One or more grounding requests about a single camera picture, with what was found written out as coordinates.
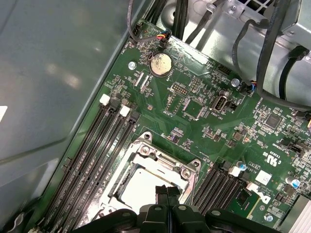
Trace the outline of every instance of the ram slot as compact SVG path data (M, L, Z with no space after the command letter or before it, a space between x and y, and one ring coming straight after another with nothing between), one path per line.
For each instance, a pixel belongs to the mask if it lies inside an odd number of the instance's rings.
M228 196L228 193L230 192L230 190L234 186L235 182L236 181L231 179L231 178L228 178L226 180L225 186L220 191L220 196L218 197L218 199L212 205L210 205L209 209L215 209L215 208L220 208L221 207L222 202Z
M205 192L205 190L208 188L208 185L210 184L210 181L213 180L217 176L217 170L212 169L209 171L204 178L202 184L200 185L199 189L194 194L193 203L195 206L198 205L200 202L200 199L202 198L202 194Z
M86 143L84 150L81 150L84 159L74 164L69 174L68 182L65 183L58 194L59 198L57 198L57 202L55 202L56 208L54 208L49 215L46 215L47 220L44 223L44 228L50 229L55 225L59 217L68 209L71 198L79 191L79 181L83 179L86 169L89 167L98 146L103 143L103 139L107 134L107 129L110 128L112 121L116 117L118 105L119 103L116 101L111 102L107 109L105 121L102 121L103 123L98 126L98 128L101 128L99 134L89 141L89 143Z
M233 197L236 196L237 192L242 188L241 184L238 182L235 182L233 187L229 190L228 195L226 196L225 200L222 202L222 205L220 206L221 209L226 209L228 205L230 204Z
M95 185L93 185L90 190L87 191L87 197L86 199L81 198L81 205L77 206L76 210L73 211L73 215L69 216L70 219L64 224L64 231L67 232L72 229L74 229L80 222L80 219L82 218L83 214L87 211L88 207L92 203L95 195L98 193L101 184L105 181L107 178L117 156L119 155L121 149L123 148L127 138L129 137L136 121L139 118L139 114L136 112L133 112L131 114L131 117L127 124L124 126L124 130L122 134L119 136L119 141L117 142L116 146L113 148L113 151L111 152L109 158L107 161L105 161L104 167L101 170L100 174L97 176L97 179L95 180Z
M219 177L216 180L215 184L211 187L211 190L208 194L205 195L204 201L199 207L200 213L207 212L209 205L218 197L218 192L226 182L226 176L219 172Z
M199 209L201 208L202 204L204 203L204 201L206 200L208 195L213 190L213 188L214 188L215 184L217 183L220 175L221 174L219 172L216 172L215 175L213 177L211 177L207 186L204 187L204 191L199 196L199 199L196 202L194 202L194 205L197 206Z
M67 225L67 220L70 215L72 215L72 212L77 208L81 198L88 190L89 186L91 185L92 181L95 179L95 176L98 172L100 172L101 166L106 164L107 160L109 160L109 157L107 157L107 153L109 152L111 146L113 145L114 141L116 140L119 132L121 131L123 124L125 123L125 118L119 115L119 118L115 122L115 124L111 127L111 136L108 140L106 140L106 143L103 147L103 150L99 156L97 156L94 164L95 166L91 169L89 172L89 176L87 177L87 181L83 184L81 190L78 195L76 195L75 198L73 198L72 205L69 208L68 211L62 216L62 221L58 222L57 225L61 226L63 222L65 223L64 226Z
M219 183L218 187L215 187L214 193L210 194L209 201L204 203L204 207L201 208L200 212L206 214L208 210L212 208L212 206L217 203L222 195L224 194L224 190L227 188L230 179L223 174L223 179Z
M114 115L114 117L110 118L110 120L107 121L107 123L102 128L101 134L97 138L96 143L93 145L87 161L83 164L78 176L75 177L75 182L71 186L70 191L67 193L67 197L64 199L65 203L57 213L54 224L51 226L52 230L50 229L51 233L53 233L54 230L58 228L58 226L62 225L66 214L70 211L72 205L75 204L76 199L78 199L78 196L83 191L83 187L88 182L87 177L93 170L94 166L96 166L98 152L101 151L101 148L105 148L107 143L109 143L109 140L112 136L111 132L115 130L114 127L117 124L120 124L121 118L122 117L120 115Z

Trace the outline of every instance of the green circuit board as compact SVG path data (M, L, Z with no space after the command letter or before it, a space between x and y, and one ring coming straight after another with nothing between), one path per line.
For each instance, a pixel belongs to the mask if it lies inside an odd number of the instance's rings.
M142 23L142 37L160 32L154 25ZM277 229L297 196L309 195L311 140L307 122L295 118L294 110L265 101L255 92L241 92L242 83L233 87L231 80L239 78L234 72L174 37L161 52L173 61L173 68L165 77L150 72L150 56L159 53L159 41L125 44L42 197L33 222L42 217L62 179L66 158L77 152L103 94L126 99L137 107L140 118L132 140L150 131L153 144L179 160L188 163L200 159L197 187L214 162L243 161L250 173L249 181L271 200L265 204L253 195L248 206L233 203L229 209L234 213ZM135 69L128 68L130 62L137 64ZM221 92L228 95L234 107L213 109ZM299 144L303 153L298 155L282 146L284 139ZM290 195L284 192L288 176L301 182ZM270 222L264 219L267 213L273 216Z

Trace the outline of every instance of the wire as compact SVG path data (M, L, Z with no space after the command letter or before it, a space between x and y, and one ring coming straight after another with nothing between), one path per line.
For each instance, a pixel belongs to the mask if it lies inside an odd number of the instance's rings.
M157 9L155 10L155 14L152 17L151 23L156 25L157 20L159 19L161 12L163 11L163 8L165 7L168 0L156 0L159 2Z
M150 10L148 11L146 17L145 17L145 19L147 21L150 21L152 19L152 16L154 15L158 5L159 5L159 1L155 0L154 3L152 4L152 6L150 7Z
M216 0L213 5L218 7L222 3L226 2L227 0ZM212 13L211 11L206 11L201 18L200 22L198 23L198 26L194 29L194 31L190 34L190 36L187 38L186 43L191 44L192 41L197 37L197 35L200 33L200 31L204 28L206 23L208 22L209 18L211 17Z
M178 38L181 40L184 37L185 27L187 23L188 4L189 4L189 0L183 0L181 16L180 16L179 34L178 34Z
M148 41L151 41L151 40L155 40L155 39L158 39L156 35L153 35L153 36L149 36L149 37L146 37L146 38L138 38L137 36L134 35L133 33L133 30L132 30L132 10L133 10L133 4L134 4L134 0L130 0L129 4L128 4L128 9L127 9L127 30L130 34L130 36L132 37L132 39L135 41L135 42L140 42L140 43L143 43L143 42L148 42Z
M265 40L262 46L262 50L259 56L257 65L257 93L264 99L282 105L288 108L294 108L299 111L309 111L311 107L302 104L296 104L288 102L286 100L279 99L273 94L263 89L263 83L269 61L272 55L272 51L276 42L276 38L280 32L282 22L285 18L287 9L289 7L290 0L276 0L275 9L273 11L271 21L266 32Z
M179 38L179 25L181 20L181 12L183 7L183 0L177 0L176 1L176 9L175 9L175 16L174 16L174 24L173 24L173 30L172 35Z
M238 60L238 47L239 47L239 43L240 41L244 38L244 36L246 35L249 25L253 25L254 27L257 28L261 28L261 29L267 29L268 25L269 25L269 21L268 20L262 20L260 23L256 23L254 20L250 19L248 21L245 22L244 26L242 27L241 32L239 33L237 39L235 40L233 47L232 47L232 62L233 62L233 66L235 68L235 71L237 72L237 74L239 75L239 77L248 85L251 85L251 82L244 77L243 72L240 68L239 65L239 60Z
M281 99L286 100L286 83L291 69L297 61L301 61L304 56L308 55L309 52L310 51L308 49L299 45L288 54L288 61L282 71L278 85L279 95Z

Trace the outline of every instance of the dimm slot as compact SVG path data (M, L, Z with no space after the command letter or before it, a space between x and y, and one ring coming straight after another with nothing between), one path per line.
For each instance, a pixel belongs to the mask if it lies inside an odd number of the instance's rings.
M194 205L197 206L199 200L202 198L202 194L204 193L204 191L208 188L208 184L209 182L214 179L214 177L217 175L216 170L212 169L211 171L209 171L209 173L207 174L207 176L204 178L203 183L200 185L199 189L196 191L196 193L194 194L194 199L193 199L193 203Z
M100 156L97 157L97 160L94 163L95 167L93 167L91 169L90 174L87 178L87 181L83 184L82 191L79 193L79 195L76 196L76 198L73 200L73 205L71 205L71 208L65 213L65 217L63 217L63 219L64 219L63 222L65 223L64 225L67 224L67 220L68 220L68 217L70 216L71 212L76 209L76 207L77 207L80 199L82 198L83 194L86 193L86 190L88 188L87 184L90 183L95 178L95 175L98 172L98 170L100 169L100 166L102 164L106 163L107 153L109 152L113 142L116 140L116 137L117 137L118 133L120 132L120 130L122 129L124 122L125 122L125 118L120 117L118 119L118 123L116 123L116 125L114 124L112 126L113 129L111 129L111 130L113 131L113 134L112 134L111 138L109 139L109 141L106 143L103 152L100 154Z
M217 199L216 202L214 202L211 206L210 209L214 209L214 208L220 208L222 205L222 201L224 201L224 199L226 198L226 196L228 195L228 192L231 190L231 186L232 184L234 184L235 181L233 179L227 179L227 182L224 185L224 189L222 189L220 191L220 196Z
M76 166L76 164L78 163L78 161L81 158L81 154L83 154L82 152L86 149L86 147L89 144L89 142L94 138L94 135L96 134L96 132L97 132L97 130L99 128L99 125L104 120L105 114L108 111L108 106L109 105L107 105L105 107L100 106L100 110L98 111L98 113L97 113L97 115L95 117L95 120L92 122L88 132L84 136L82 144L81 144L80 148L78 149L76 155L74 156L74 158L70 162L70 164L68 166L68 169L66 170L66 173L65 173L65 175L64 175L60 185L58 186L55 194L53 195L52 200L51 200L49 206L47 207L44 216L50 216L51 215L50 211L54 208L54 204L55 204L57 198L59 197L60 192L63 190L66 182L69 179L69 175L71 174L71 168Z
M120 140L118 141L117 145L115 146L109 162L107 164L107 166L105 166L105 168L102 170L102 173L99 175L98 181L96 183L96 185L93 187L92 191L90 192L90 195L88 196L87 200L85 201L85 203L83 204L83 206L81 206L80 210L79 210L79 214L77 217L75 217L75 220L73 222L73 224L69 223L68 226L66 226L67 230L72 230L74 229L80 222L80 219L82 218L83 214L86 212L86 210L88 209L88 207L90 206L91 202L93 201L95 195L97 194L100 185L104 182L104 180L106 179L114 161L116 160L117 156L119 155L119 152L121 151L121 149L124 146L124 143L126 142L128 136L130 135L136 121L139 118L139 114L137 112L133 112L131 114L131 119L128 122L128 126L126 127L126 130L124 131L124 134L121 136Z
M111 128L112 122L115 119L116 111L117 109L110 108L109 109L109 116L107 120L105 121L104 125L102 126L99 136L96 138L95 143L92 144L92 147L90 149L90 152L86 155L86 160L83 162L80 171L76 171L77 174L73 173L74 176L74 182L70 186L70 189L66 192L65 196L62 198L62 202L57 210L57 214L54 218L52 218L51 223L53 224L51 227L57 225L57 222L59 221L59 218L68 210L71 200L74 199L75 195L78 194L81 185L79 186L79 181L83 179L83 175L85 174L87 168L92 163L92 160L94 156L96 155L96 152L99 148L99 146L105 142L105 136L108 134L109 130Z
M229 203L231 202L232 198L236 195L238 190L241 188L240 183L235 183L234 187L231 189L229 195L225 199L224 203L221 205L221 209L225 209L228 207Z
M222 197L222 195L224 193L224 189L227 187L229 181L230 181L230 179L228 177L225 177L224 181L217 188L217 190L214 194L214 198L212 198L210 200L210 202L208 203L208 205L206 205L206 208L204 209L204 211L210 210L212 208L212 206L215 205L215 203L217 203L219 201L219 199L220 199L220 197Z
M207 208L210 202L216 198L219 188L223 185L225 181L226 181L226 176L223 173L219 172L219 176L217 177L217 180L215 180L215 183L213 184L213 186L210 187L210 191L204 194L205 196L204 201L199 207L200 213L202 213L202 211Z
M116 112L116 110L118 109L118 105L119 103L114 101L114 102L111 102L110 105L107 107L104 115L105 115L105 121L101 121L100 124L97 126L96 130L98 130L100 128L100 125L102 124L102 122L104 122L103 126L101 127L101 130L99 132L99 136L102 135L105 130L106 130L106 126L110 124L110 122L113 120L113 116ZM90 143L85 143L85 145L92 145L91 146L91 149L90 149L90 153L89 154L92 154L94 148L96 147L96 145L98 144L98 136L95 137L95 134L96 132L93 134L93 138L91 138L91 140L94 142L92 144ZM88 164L88 161L90 160L90 158L92 156L87 156L88 153L86 152L86 150L88 149L88 147L81 147L81 148L84 148L83 150L79 150L81 156L84 156L86 157L86 160L83 161L82 165L85 165L85 164ZM78 159L76 160L76 162L74 163L74 165L72 166L72 169L71 169L71 173L69 173L69 178L67 178L64 182L64 187L62 189L60 189L60 192L57 194L57 199L55 200L54 202L54 206L56 206L56 208L53 208L50 210L49 214L46 215L48 216L47 220L44 222L44 228L46 228L49 224L53 224L53 219L55 214L56 213L60 213L60 210L59 209L62 209L63 208L63 205L61 206L61 203L63 201L66 201L67 197L72 193L72 190L76 187L76 183L73 183L72 182L76 182L76 178L77 178L77 175L79 175L79 173L81 173L79 171L83 169L83 167L78 167L79 166L79 163L81 163L81 161Z
M219 176L220 176L220 174L218 172L216 172L215 176L210 180L207 187L204 188L204 192L201 194L200 199L194 204L195 206L197 206L199 208L199 210L200 210L202 204L204 203L204 201L206 200L207 196L209 195L209 193L213 189L213 187L214 187L215 183L217 182Z

